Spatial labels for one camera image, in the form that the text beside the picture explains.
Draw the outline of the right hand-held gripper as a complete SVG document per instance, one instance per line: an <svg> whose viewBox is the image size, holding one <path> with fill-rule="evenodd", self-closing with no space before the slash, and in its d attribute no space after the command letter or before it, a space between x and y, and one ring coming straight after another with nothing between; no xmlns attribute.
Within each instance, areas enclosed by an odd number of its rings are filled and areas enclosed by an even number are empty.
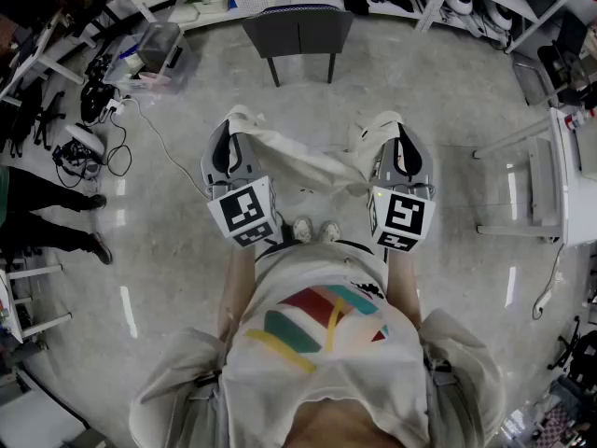
<svg viewBox="0 0 597 448"><path fill-rule="evenodd" d="M369 192L368 214L375 244L411 253L426 238L436 204L413 194L382 187L393 186L398 181L398 190L431 190L433 163L418 135L403 123L398 127L397 143L395 139L388 140L380 151L376 186Z"/></svg>

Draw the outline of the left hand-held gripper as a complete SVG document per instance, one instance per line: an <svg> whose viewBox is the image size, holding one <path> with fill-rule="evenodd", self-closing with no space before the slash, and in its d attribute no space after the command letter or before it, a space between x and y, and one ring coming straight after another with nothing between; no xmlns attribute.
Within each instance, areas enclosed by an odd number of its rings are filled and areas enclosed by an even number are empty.
<svg viewBox="0 0 597 448"><path fill-rule="evenodd" d="M204 184L255 180L210 201L207 207L223 236L240 248L257 243L275 245L279 239L276 196L268 176L260 178L260 164L245 133L230 136L225 119L211 135L201 156Z"/></svg>

